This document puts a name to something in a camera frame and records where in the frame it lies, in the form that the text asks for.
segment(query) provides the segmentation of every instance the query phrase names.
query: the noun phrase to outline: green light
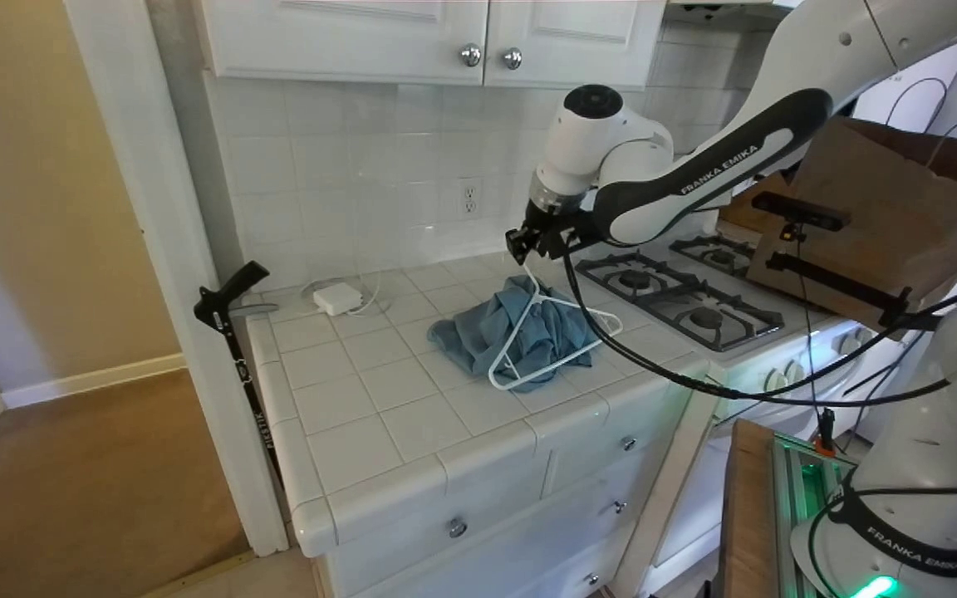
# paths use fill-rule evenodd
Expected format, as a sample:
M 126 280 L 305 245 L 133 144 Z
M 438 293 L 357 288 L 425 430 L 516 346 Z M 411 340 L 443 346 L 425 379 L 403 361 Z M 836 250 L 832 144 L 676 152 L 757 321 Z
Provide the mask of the green light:
M 878 576 L 878 578 L 871 578 L 871 585 L 864 585 L 851 598 L 890 598 L 890 594 L 896 594 L 896 588 L 901 588 L 901 583 Z

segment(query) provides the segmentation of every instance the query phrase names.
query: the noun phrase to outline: carpet floor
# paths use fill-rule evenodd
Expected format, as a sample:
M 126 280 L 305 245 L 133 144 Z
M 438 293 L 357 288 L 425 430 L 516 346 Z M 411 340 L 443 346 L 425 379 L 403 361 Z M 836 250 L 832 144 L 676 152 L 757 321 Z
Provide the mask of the carpet floor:
M 0 594 L 142 594 L 240 551 L 185 371 L 0 418 Z

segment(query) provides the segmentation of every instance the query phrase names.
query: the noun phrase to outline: upper cabinet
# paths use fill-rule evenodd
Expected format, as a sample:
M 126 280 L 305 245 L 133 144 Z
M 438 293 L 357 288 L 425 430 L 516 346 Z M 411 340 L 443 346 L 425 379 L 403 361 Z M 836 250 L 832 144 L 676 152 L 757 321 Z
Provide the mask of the upper cabinet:
M 662 0 L 492 0 L 490 88 L 640 88 L 664 18 Z
M 215 77 L 640 88 L 664 0 L 199 0 Z

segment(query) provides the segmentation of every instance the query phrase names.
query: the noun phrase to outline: baseboard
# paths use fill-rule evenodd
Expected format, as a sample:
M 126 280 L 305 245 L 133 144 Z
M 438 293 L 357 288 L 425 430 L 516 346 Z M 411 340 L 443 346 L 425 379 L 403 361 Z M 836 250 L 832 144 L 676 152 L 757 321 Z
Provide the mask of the baseboard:
M 96 368 L 96 371 L 83 371 L 69 379 L 49 379 L 39 386 L 20 386 L 20 390 L 3 392 L 3 402 L 7 410 L 22 410 L 22 404 L 39 404 L 39 402 L 54 402 L 54 400 L 68 400 L 80 392 L 96 392 L 109 386 L 126 386 L 126 381 L 181 371 L 181 368 L 185 368 L 185 361 L 181 352 L 174 352 L 161 360 L 126 361 L 117 368 Z

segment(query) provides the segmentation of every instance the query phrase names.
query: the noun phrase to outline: floor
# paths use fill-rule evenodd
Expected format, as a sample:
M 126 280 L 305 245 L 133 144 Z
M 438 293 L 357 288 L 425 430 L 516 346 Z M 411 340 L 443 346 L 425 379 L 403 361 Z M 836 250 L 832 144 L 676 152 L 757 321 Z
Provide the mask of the floor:
M 717 559 L 703 559 L 655 598 L 702 598 L 703 583 L 717 571 Z M 292 555 L 253 559 L 240 555 L 192 578 L 174 583 L 145 598 L 319 598 L 308 562 Z
M 0 594 L 142 594 L 240 551 L 185 371 L 0 418 Z

